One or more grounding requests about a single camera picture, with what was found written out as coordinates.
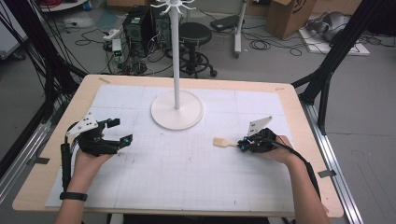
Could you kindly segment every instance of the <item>grid paper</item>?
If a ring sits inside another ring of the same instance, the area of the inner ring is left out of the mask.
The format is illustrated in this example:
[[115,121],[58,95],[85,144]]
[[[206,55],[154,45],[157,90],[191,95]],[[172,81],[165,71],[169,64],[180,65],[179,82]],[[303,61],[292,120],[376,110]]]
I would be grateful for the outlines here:
[[[267,126],[292,142],[277,93],[186,89],[205,107],[203,118],[184,131],[156,124],[150,107],[171,88],[103,85],[90,112],[100,121],[120,118],[104,129],[106,140],[127,134],[134,141],[107,161],[88,192],[86,207],[293,212],[289,173],[283,164],[237,147],[215,147],[214,137],[237,142],[249,122],[273,117]],[[46,206],[61,205],[62,169]]]

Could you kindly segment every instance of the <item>rolling chair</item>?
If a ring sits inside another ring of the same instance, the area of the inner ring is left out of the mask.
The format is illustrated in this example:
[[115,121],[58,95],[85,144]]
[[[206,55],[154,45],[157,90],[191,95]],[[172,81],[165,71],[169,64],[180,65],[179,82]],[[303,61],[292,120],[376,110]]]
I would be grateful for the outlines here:
[[178,40],[186,50],[180,51],[180,72],[187,73],[189,76],[195,75],[198,78],[198,73],[210,68],[210,76],[215,77],[218,72],[213,69],[207,57],[195,50],[195,47],[200,47],[210,41],[212,32],[206,26],[197,22],[184,22],[178,27]]

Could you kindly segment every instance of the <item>wrist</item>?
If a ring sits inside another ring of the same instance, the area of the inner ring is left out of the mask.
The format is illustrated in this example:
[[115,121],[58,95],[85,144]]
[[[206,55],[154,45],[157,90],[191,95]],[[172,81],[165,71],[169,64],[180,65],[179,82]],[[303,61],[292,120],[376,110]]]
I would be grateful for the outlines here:
[[288,167],[288,169],[293,169],[296,166],[304,166],[304,162],[292,153],[290,153],[285,159],[284,164]]
[[91,183],[91,180],[72,178],[67,187],[67,192],[87,193]]

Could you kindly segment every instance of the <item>human hand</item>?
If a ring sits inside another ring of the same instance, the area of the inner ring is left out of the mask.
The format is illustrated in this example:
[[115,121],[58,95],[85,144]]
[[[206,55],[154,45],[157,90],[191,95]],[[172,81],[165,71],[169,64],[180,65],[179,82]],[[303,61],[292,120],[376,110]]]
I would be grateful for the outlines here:
[[87,192],[93,178],[98,173],[101,166],[108,161],[112,155],[93,155],[82,152],[80,149],[76,154],[75,168],[72,179],[67,191],[70,192]]
[[[291,143],[288,137],[285,135],[277,136],[276,141],[282,145],[291,147]],[[283,147],[277,147],[269,152],[264,152],[261,155],[264,156],[265,158],[270,158],[286,165],[288,164],[290,158],[294,156],[294,154],[292,154],[290,151],[288,151]]]

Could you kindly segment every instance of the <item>black wristband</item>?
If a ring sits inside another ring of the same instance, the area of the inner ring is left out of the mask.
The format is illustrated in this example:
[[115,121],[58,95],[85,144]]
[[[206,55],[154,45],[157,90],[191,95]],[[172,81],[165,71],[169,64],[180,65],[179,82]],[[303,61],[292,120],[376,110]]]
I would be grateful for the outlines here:
[[71,199],[71,200],[80,200],[80,201],[87,201],[88,194],[83,193],[76,193],[76,192],[62,192],[59,196],[59,199]]

